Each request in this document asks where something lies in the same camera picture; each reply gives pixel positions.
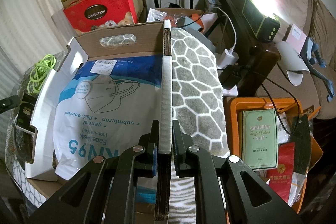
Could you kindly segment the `KN95 face mask bag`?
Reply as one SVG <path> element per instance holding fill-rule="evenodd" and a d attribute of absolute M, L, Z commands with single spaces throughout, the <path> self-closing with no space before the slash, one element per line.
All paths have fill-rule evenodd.
<path fill-rule="evenodd" d="M 161 111 L 162 55 L 87 61 L 59 96 L 56 174 L 69 180 L 96 156 L 117 157 Z"/>

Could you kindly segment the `cardboard box with white flaps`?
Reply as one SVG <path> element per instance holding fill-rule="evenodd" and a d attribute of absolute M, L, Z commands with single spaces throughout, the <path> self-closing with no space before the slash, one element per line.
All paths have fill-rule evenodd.
<path fill-rule="evenodd" d="M 171 29 L 168 21 L 120 25 L 101 28 L 76 36 L 68 43 L 68 53 L 59 69 L 52 69 L 36 101 L 31 124 L 36 128 L 34 161 L 26 164 L 26 177 L 34 180 L 41 191 L 59 177 L 54 151 L 53 128 L 60 93 L 77 71 L 87 62 L 114 60 L 124 57 L 162 55 L 161 111 L 159 121 L 157 168 L 152 178 L 140 177 L 136 198 L 149 189 L 155 189 L 156 213 L 169 210 L 171 145 L 172 145 L 172 57 Z"/>

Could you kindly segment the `red snack bag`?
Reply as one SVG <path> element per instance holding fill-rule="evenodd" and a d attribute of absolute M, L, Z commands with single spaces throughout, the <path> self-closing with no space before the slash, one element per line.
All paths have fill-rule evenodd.
<path fill-rule="evenodd" d="M 295 143 L 284 143 L 278 148 L 278 165 L 267 171 L 269 187 L 285 202 L 288 202 L 294 170 Z"/>

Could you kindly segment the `orange plastic crate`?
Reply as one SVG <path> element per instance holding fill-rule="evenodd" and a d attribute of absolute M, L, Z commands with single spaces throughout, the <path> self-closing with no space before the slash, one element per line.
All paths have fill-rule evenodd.
<path fill-rule="evenodd" d="M 279 113 L 294 114 L 295 110 L 299 110 L 300 114 L 303 113 L 301 102 L 299 106 L 295 103 L 293 98 L 276 98 L 273 99 Z M 227 129 L 227 141 L 231 154 L 241 156 L 242 144 L 239 138 L 239 114 L 245 110 L 257 110 L 257 109 L 271 109 L 273 105 L 269 98 L 257 98 L 257 97 L 237 97 L 224 99 L 224 112 L 226 116 L 226 129 Z M 323 151 L 318 145 L 316 140 L 311 135 L 311 159 L 308 170 L 311 170 L 316 163 L 321 159 Z M 303 198 L 306 192 L 305 179 L 301 196 L 292 205 L 297 213 L 300 212 Z"/>

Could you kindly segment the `grey hexagon pattern blanket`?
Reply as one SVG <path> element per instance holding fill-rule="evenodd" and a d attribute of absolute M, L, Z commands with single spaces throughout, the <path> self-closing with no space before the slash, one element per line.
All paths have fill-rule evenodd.
<path fill-rule="evenodd" d="M 183 133 L 191 135 L 196 145 L 213 155 L 227 157 L 226 121 L 222 85 L 218 79 L 214 54 L 196 35 L 172 28 L 173 56 L 173 118 L 179 120 Z M 32 213 L 46 200 L 38 191 L 14 156 L 14 126 L 9 126 L 6 140 L 6 167 L 16 186 L 26 198 Z M 171 169 L 171 190 L 168 223 L 196 223 L 195 193 L 192 178 L 177 178 Z"/>

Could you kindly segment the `dark wooden side table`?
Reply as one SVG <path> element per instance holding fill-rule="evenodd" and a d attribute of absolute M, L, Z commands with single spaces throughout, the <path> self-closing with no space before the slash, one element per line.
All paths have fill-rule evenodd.
<path fill-rule="evenodd" d="M 253 97 L 276 65 L 280 53 L 273 43 L 256 39 L 239 8 L 239 0 L 219 1 L 234 25 L 237 36 L 234 51 L 239 56 L 238 65 L 246 71 L 238 83 L 239 96 Z"/>

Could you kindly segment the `white slipper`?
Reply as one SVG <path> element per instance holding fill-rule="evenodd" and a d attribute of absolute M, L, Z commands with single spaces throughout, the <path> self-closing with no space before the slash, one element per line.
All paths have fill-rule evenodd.
<path fill-rule="evenodd" d="M 303 81 L 303 75 L 309 73 L 308 67 L 289 43 L 281 41 L 275 46 L 281 55 L 278 61 L 281 71 L 293 86 L 299 86 Z"/>

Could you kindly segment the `black green lit lamp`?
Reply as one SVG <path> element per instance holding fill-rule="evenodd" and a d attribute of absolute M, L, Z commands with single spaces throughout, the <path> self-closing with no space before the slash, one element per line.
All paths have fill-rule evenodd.
<path fill-rule="evenodd" d="M 242 15 L 256 39 L 271 42 L 276 36 L 280 22 L 269 0 L 245 0 Z"/>

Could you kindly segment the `pink small box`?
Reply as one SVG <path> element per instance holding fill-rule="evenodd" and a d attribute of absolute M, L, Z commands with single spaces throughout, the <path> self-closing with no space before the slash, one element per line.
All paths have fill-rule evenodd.
<path fill-rule="evenodd" d="M 295 24 L 292 24 L 285 36 L 285 41 L 289 43 L 297 53 L 300 53 L 307 35 Z"/>

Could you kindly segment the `red Collection gift box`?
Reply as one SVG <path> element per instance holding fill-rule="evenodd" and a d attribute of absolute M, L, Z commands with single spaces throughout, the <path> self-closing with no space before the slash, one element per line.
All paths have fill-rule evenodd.
<path fill-rule="evenodd" d="M 64 14 L 77 34 L 138 22 L 133 0 L 80 0 Z"/>

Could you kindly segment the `brown sofa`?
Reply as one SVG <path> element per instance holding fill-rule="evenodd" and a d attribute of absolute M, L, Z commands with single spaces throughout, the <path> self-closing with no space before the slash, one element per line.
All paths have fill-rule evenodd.
<path fill-rule="evenodd" d="M 314 65 L 320 73 L 335 81 L 335 17 L 321 0 L 275 0 L 280 11 L 280 29 L 274 38 L 276 43 L 288 36 L 306 35 L 319 45 L 319 52 L 326 61 L 326 67 Z M 257 89 L 258 97 L 270 94 L 274 98 L 288 98 L 291 94 L 307 110 L 311 108 L 318 119 L 335 118 L 335 100 L 328 102 L 327 89 L 321 79 L 304 73 L 302 82 L 294 86 L 284 74 L 284 68 L 276 64 Z"/>

